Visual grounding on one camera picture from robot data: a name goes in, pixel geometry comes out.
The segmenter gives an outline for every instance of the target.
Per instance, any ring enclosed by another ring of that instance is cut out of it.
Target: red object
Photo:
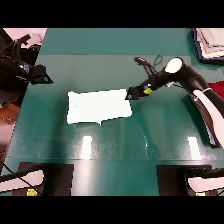
[[[224,98],[224,80],[214,83],[208,83],[209,87],[213,89],[219,96]]]

